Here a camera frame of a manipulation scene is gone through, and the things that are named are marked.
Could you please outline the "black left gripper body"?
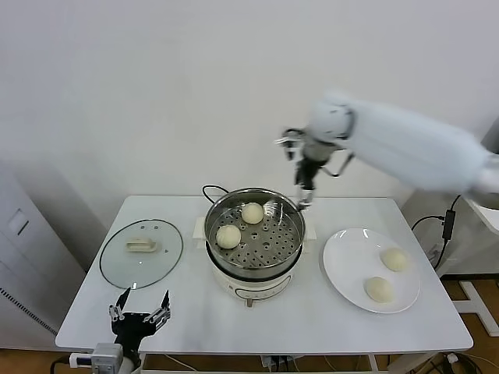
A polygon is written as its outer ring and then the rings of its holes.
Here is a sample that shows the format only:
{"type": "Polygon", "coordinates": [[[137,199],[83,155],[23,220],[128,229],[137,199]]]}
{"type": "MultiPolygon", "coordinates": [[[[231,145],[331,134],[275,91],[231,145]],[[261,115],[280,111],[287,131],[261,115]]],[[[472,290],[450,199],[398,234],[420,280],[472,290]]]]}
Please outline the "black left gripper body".
{"type": "Polygon", "coordinates": [[[142,340],[154,336],[168,321],[168,312],[161,311],[158,316],[147,313],[125,312],[124,319],[111,323],[115,334],[115,344],[123,349],[138,349],[142,340]]]}

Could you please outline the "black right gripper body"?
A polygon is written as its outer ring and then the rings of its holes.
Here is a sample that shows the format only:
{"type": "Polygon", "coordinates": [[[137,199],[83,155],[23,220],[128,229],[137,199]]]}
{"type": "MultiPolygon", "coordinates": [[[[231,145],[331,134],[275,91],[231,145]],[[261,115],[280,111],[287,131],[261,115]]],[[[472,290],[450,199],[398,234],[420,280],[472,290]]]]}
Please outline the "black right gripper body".
{"type": "Polygon", "coordinates": [[[296,165],[296,184],[314,185],[313,180],[323,166],[323,161],[315,161],[308,157],[303,157],[296,165]]]}

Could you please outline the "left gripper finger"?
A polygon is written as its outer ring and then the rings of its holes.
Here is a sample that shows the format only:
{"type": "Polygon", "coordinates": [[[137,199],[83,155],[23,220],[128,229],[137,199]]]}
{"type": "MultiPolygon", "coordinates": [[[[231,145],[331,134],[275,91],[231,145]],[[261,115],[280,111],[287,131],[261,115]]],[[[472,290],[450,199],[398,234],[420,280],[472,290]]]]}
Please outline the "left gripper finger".
{"type": "Polygon", "coordinates": [[[124,320],[123,309],[125,307],[126,301],[129,297],[131,288],[127,288],[119,297],[114,305],[109,305],[108,313],[111,320],[124,320]]]}
{"type": "Polygon", "coordinates": [[[169,291],[166,291],[165,296],[159,308],[147,315],[143,321],[155,326],[164,326],[171,317],[169,291]]]}

